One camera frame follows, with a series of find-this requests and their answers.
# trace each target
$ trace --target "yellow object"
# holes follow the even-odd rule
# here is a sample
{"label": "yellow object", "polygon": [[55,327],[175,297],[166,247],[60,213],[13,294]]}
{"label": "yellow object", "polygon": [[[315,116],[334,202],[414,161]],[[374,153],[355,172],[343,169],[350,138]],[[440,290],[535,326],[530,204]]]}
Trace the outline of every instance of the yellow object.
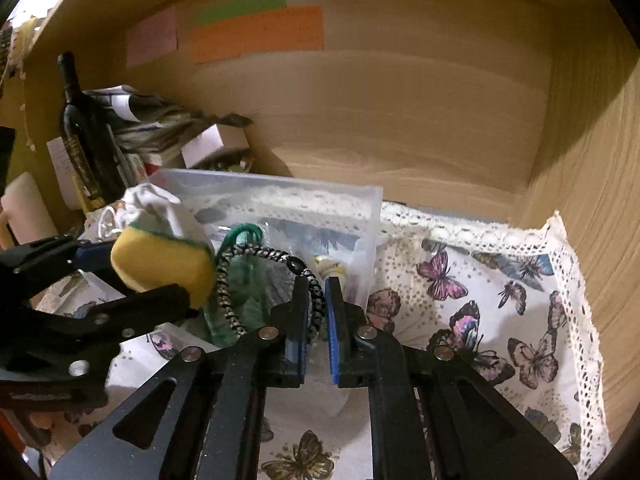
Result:
{"label": "yellow object", "polygon": [[212,254],[206,247],[133,225],[125,227],[114,243],[111,265],[137,292],[172,283],[183,286],[191,308],[204,306],[216,280]]}

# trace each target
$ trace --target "orange sticky note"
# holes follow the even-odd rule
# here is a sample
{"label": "orange sticky note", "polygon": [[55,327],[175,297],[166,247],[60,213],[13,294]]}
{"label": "orange sticky note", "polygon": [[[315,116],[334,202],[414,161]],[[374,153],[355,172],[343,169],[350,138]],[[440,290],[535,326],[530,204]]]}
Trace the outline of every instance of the orange sticky note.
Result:
{"label": "orange sticky note", "polygon": [[322,9],[318,6],[254,12],[191,32],[196,63],[274,50],[322,50]]}
{"label": "orange sticky note", "polygon": [[175,6],[156,12],[127,31],[127,67],[178,49]]}

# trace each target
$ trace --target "white box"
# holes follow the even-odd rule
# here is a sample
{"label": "white box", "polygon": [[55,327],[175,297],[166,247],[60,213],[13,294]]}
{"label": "white box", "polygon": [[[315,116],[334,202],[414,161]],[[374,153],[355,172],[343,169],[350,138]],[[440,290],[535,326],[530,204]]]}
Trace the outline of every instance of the white box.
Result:
{"label": "white box", "polygon": [[214,124],[182,147],[187,168],[212,158],[249,149],[242,128]]}

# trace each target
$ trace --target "sticky note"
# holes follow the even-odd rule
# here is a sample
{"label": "sticky note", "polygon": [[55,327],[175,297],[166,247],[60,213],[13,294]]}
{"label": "sticky note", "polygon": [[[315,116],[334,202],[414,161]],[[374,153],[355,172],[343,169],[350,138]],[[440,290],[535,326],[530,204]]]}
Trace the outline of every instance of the sticky note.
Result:
{"label": "sticky note", "polygon": [[198,25],[209,25],[209,23],[238,18],[253,12],[284,9],[286,6],[287,0],[230,0],[201,10],[197,21]]}
{"label": "sticky note", "polygon": [[255,12],[191,31],[196,63],[275,50],[322,50],[323,45],[318,6]]}
{"label": "sticky note", "polygon": [[127,31],[127,67],[153,61],[177,49],[175,6],[157,12]]}

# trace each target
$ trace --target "pink sticky note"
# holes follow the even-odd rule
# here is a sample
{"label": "pink sticky note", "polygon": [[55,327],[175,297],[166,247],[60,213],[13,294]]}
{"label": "pink sticky note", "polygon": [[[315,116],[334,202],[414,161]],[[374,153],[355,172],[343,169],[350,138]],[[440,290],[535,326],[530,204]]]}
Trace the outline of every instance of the pink sticky note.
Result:
{"label": "pink sticky note", "polygon": [[156,12],[127,31],[127,67],[153,61],[177,49],[175,6]]}

